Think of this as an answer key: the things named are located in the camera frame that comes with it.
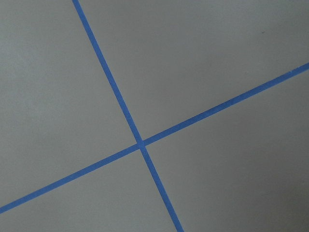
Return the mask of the blue tape line crosswise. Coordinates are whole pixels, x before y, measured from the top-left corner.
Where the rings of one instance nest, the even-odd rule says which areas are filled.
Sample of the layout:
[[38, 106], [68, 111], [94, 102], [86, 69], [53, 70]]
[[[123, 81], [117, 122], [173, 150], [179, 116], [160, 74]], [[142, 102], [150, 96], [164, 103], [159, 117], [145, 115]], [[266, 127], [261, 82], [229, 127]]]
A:
[[[227, 101], [225, 101], [225, 102], [223, 102], [223, 103], [221, 103], [221, 104], [219, 104], [219, 105], [217, 105], [217, 106], [215, 106], [215, 107], [213, 107], [213, 108], [211, 108], [207, 111], [204, 111], [204, 112], [202, 112], [202, 113], [200, 113], [200, 114], [198, 114], [198, 115], [196, 115], [192, 118], [189, 118], [189, 119], [187, 119], [187, 120], [185, 120], [185, 121], [183, 121], [183, 122], [181, 122], [181, 123], [179, 123], [175, 126], [172, 126], [172, 127], [168, 128], [168, 129], [166, 129], [166, 130], [164, 130], [160, 133], [157, 133], [157, 134], [145, 139], [143, 142], [144, 142], [145, 145], [150, 145], [150, 144], [152, 144], [152, 143], [154, 143], [158, 140], [161, 140], [162, 138], [165, 138], [165, 137], [167, 137], [167, 136], [169, 136], [169, 135], [171, 135], [171, 134], [173, 134], [177, 131], [180, 131], [180, 130], [188, 127], [188, 126], [191, 126], [191, 125], [193, 125], [193, 124], [195, 124], [195, 123], [197, 123], [197, 122], [199, 122], [199, 121], [201, 121], [201, 120], [203, 120], [207, 117], [210, 117], [211, 115], [214, 115], [214, 114], [216, 114], [216, 113], [218, 113], [218, 112], [220, 112], [220, 111], [222, 111], [222, 110], [224, 110], [224, 109], [226, 109], [226, 108], [228, 108], [228, 107], [230, 107], [234, 104], [237, 104], [237, 103], [239, 103], [239, 102], [241, 102], [245, 99], [248, 99], [248, 98], [250, 98], [250, 97], [252, 97], [252, 96], [254, 96], [254, 95], [256, 95], [256, 94], [258, 94], [262, 91], [265, 91], [265, 90], [267, 90], [267, 89], [269, 89], [269, 88], [271, 88], [275, 85], [278, 85], [278, 84], [280, 84], [280, 83], [282, 83], [282, 82], [284, 82], [284, 81], [286, 81], [286, 80], [288, 80], [288, 79], [290, 79], [294, 76], [297, 76], [297, 75], [299, 75], [299, 74], [301, 74], [305, 71], [308, 71], [308, 70], [309, 70], [309, 64], [308, 63], [301, 65], [301, 66], [299, 66], [299, 67], [297, 67], [297, 68], [295, 68], [295, 69], [293, 69], [293, 70], [291, 70], [291, 71], [289, 71], [289, 72], [287, 72], [287, 73], [285, 73], [285, 74], [283, 74], [279, 77], [276, 77], [276, 78], [274, 78], [270, 81], [267, 81], [267, 82], [255, 87], [255, 88], [248, 90], [248, 91], [246, 91], [246, 92], [244, 92], [244, 93], [242, 93], [242, 94], [240, 94], [236, 97], [233, 97], [233, 98], [231, 98], [231, 99], [229, 99], [229, 100], [227, 100]], [[7, 211], [9, 211], [9, 210], [11, 210], [15, 207], [18, 207], [18, 206], [28, 202], [28, 201], [31, 201], [31, 200], [33, 200], [37, 197], [40, 197], [40, 196], [42, 196], [42, 195], [60, 187], [60, 186], [63, 186], [65, 184], [83, 176], [83, 175], [86, 175], [86, 174], [88, 174], [88, 173], [90, 173], [94, 170], [97, 170], [97, 169], [99, 169], [99, 168], [101, 168], [101, 167], [103, 167], [103, 166], [105, 166], [105, 165], [107, 165], [107, 164], [109, 164], [109, 163], [111, 163], [115, 160], [118, 160], [118, 159], [138, 150], [138, 149], [139, 149], [138, 145], [132, 145], [130, 147], [127, 147], [127, 148], [125, 148], [125, 149], [123, 149], [123, 150], [121, 150], [121, 151], [119, 151], [119, 152], [117, 152], [113, 155], [110, 155], [110, 156], [108, 156], [108, 157], [106, 157], [102, 160], [99, 160], [96, 163], [93, 163], [93, 164], [91, 164], [91, 165], [89, 165], [89, 166], [87, 166], [87, 167], [85, 167], [85, 168], [83, 168], [79, 171], [76, 171], [76, 172], [74, 172], [74, 173], [54, 182], [54, 183], [51, 183], [51, 184], [49, 184], [49, 185], [47, 185], [43, 188], [40, 188], [40, 189], [38, 189], [38, 190], [28, 194], [28, 195], [25, 195], [25, 196], [15, 200], [15, 201], [11, 202], [11, 203], [8, 203], [8, 204], [2, 206], [0, 208], [0, 212], [1, 213], [7, 212]]]

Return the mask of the blue tape line lengthwise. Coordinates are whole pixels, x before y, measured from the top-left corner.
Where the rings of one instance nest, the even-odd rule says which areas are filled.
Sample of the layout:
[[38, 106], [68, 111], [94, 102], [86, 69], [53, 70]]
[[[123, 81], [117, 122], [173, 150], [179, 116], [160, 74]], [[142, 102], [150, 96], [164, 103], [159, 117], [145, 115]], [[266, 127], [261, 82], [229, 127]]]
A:
[[99, 61], [100, 65], [103, 69], [103, 72], [105, 73], [107, 80], [108, 80], [108, 82], [109, 82], [109, 84], [112, 88], [112, 91], [113, 91], [113, 93], [114, 93], [114, 95], [115, 95], [115, 97], [118, 101], [118, 104], [119, 104], [119, 106], [120, 106], [120, 108], [121, 108], [121, 110], [122, 110], [122, 112], [125, 116], [125, 119], [126, 119], [128, 125], [129, 125], [130, 130], [131, 130], [131, 132], [132, 132], [132, 134], [135, 138], [135, 141], [137, 143], [138, 149], [140, 150], [140, 152], [142, 154], [142, 157], [143, 157], [143, 159], [144, 159], [144, 161], [147, 165], [147, 168], [148, 168], [148, 170], [149, 170], [149, 172], [152, 176], [152, 179], [153, 179], [153, 181], [154, 181], [154, 183], [155, 183], [155, 185], [156, 185], [156, 187], [159, 191], [159, 194], [160, 194], [160, 196], [163, 200], [163, 203], [164, 203], [164, 205], [165, 205], [165, 207], [166, 207], [166, 209], [169, 213], [169, 216], [170, 216], [170, 218], [171, 218], [171, 220], [174, 224], [174, 227], [175, 227], [176, 231], [183, 232], [184, 229], [181, 225], [181, 222], [180, 222], [180, 220], [179, 220], [179, 218], [178, 218], [178, 216], [177, 216], [177, 214], [174, 210], [174, 207], [173, 207], [173, 205], [172, 205], [172, 203], [169, 199], [169, 196], [168, 196], [168, 194], [165, 190], [165, 187], [164, 187], [164, 185], [163, 185], [163, 183], [162, 183], [162, 181], [159, 177], [159, 174], [158, 174], [158, 172], [157, 172], [157, 170], [154, 166], [154, 163], [153, 163], [153, 161], [152, 161], [152, 159], [151, 159], [151, 157], [148, 153], [148, 150], [147, 150], [147, 148], [144, 144], [144, 141], [142, 140], [140, 132], [139, 132], [139, 130], [138, 130], [138, 128], [137, 128], [137, 126], [134, 122], [134, 119], [133, 119], [133, 117], [132, 117], [132, 115], [131, 115], [131, 113], [130, 113], [127, 105], [126, 105], [126, 102], [125, 102], [125, 100], [124, 100], [124, 98], [121, 94], [121, 91], [119, 90], [118, 85], [117, 85], [117, 83], [116, 83], [116, 81], [113, 77], [113, 74], [112, 74], [112, 72], [111, 72], [111, 70], [110, 70], [110, 68], [109, 68], [109, 66], [106, 62], [106, 59], [105, 59], [105, 57], [104, 57], [104, 55], [103, 55], [103, 53], [100, 49], [100, 46], [99, 46], [99, 44], [98, 44], [98, 42], [95, 38], [95, 35], [94, 35], [94, 33], [93, 33], [93, 31], [90, 27], [90, 24], [89, 24], [89, 22], [86, 18], [86, 15], [85, 15], [85, 13], [82, 9], [82, 6], [81, 6], [81, 4], [79, 3], [78, 0], [74, 0], [73, 5], [76, 9], [76, 12], [77, 12], [80, 20], [81, 20], [81, 23], [82, 23], [82, 25], [85, 29], [85, 32], [86, 32], [86, 34], [87, 34], [87, 36], [90, 40], [90, 43], [91, 43], [91, 45], [94, 49], [94, 52], [95, 52], [95, 54], [98, 58], [98, 61]]

